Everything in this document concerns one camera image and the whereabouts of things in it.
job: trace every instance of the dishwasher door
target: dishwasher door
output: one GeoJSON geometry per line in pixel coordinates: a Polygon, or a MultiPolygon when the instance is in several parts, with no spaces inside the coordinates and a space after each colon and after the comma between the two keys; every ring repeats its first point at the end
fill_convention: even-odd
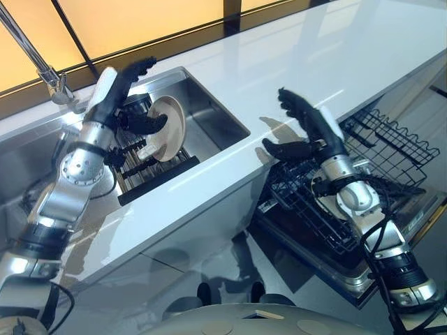
{"type": "MultiPolygon", "coordinates": [[[[393,206],[395,222],[405,239],[417,243],[447,206],[445,193],[423,185],[423,166],[435,159],[439,150],[389,122],[371,106],[340,126],[359,173],[368,173],[381,200],[387,198],[393,206]]],[[[326,213],[315,201],[311,182],[317,170],[313,161],[273,166],[253,224],[267,230],[329,286],[361,308],[376,286],[349,224],[326,213]]]]}

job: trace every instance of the chrome faucet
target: chrome faucet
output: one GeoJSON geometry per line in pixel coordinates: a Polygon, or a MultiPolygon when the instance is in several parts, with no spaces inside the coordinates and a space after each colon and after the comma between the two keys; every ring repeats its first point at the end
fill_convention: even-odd
{"type": "Polygon", "coordinates": [[[37,67],[39,77],[47,84],[48,92],[51,100],[57,105],[68,105],[72,111],[78,112],[75,108],[76,100],[73,92],[67,87],[66,74],[62,73],[60,76],[56,70],[48,65],[38,53],[36,48],[31,44],[24,32],[21,30],[17,22],[6,10],[5,6],[0,1],[0,21],[9,31],[18,45],[23,49],[25,54],[37,67]]]}

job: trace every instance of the dishwasher rack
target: dishwasher rack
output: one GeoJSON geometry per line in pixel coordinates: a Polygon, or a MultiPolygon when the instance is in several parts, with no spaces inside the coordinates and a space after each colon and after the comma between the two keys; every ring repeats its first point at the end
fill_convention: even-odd
{"type": "MultiPolygon", "coordinates": [[[[424,192],[419,188],[427,177],[422,167],[440,154],[438,149],[430,148],[407,128],[368,107],[343,121],[340,128],[346,136],[350,157],[354,161],[369,161],[367,167],[359,165],[356,169],[376,189],[383,207],[397,211],[414,195],[424,192]]],[[[265,200],[265,193],[269,193],[270,199],[283,209],[294,211],[332,251],[343,255],[358,243],[347,221],[329,214],[316,202],[311,182],[318,169],[314,160],[276,164],[270,170],[267,190],[261,199],[265,200]]]]}

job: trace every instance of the plate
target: plate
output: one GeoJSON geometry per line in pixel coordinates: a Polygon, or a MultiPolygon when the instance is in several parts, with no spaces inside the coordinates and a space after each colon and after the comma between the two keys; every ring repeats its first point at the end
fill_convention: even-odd
{"type": "Polygon", "coordinates": [[[168,116],[166,125],[158,133],[147,135],[146,146],[137,152],[142,161],[152,156],[158,161],[167,162],[182,148],[186,135],[182,106],[172,96],[161,96],[152,103],[147,116],[155,118],[162,114],[168,116]]]}

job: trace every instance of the black dish rack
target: black dish rack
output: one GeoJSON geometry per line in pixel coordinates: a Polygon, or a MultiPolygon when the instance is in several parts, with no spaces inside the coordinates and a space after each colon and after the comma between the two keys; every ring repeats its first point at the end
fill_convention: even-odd
{"type": "MultiPolygon", "coordinates": [[[[438,149],[430,148],[407,128],[368,107],[343,121],[340,128],[353,161],[369,161],[367,167],[359,166],[358,171],[376,189],[383,207],[397,211],[413,195],[424,192],[419,188],[427,177],[422,167],[440,154],[438,149]]],[[[270,170],[261,199],[274,198],[283,209],[294,211],[325,245],[343,255],[358,243],[347,221],[327,213],[321,203],[316,203],[311,182],[318,169],[313,160],[276,164],[270,170]]]]}
{"type": "MultiPolygon", "coordinates": [[[[128,97],[124,110],[130,117],[145,118],[151,104],[149,94],[138,94],[128,97]]],[[[199,164],[197,157],[190,156],[183,147],[167,162],[160,162],[153,157],[142,161],[137,151],[146,145],[144,135],[136,135],[119,128],[115,139],[126,158],[122,167],[113,167],[117,183],[122,190],[122,194],[118,196],[121,206],[199,164]]]]}

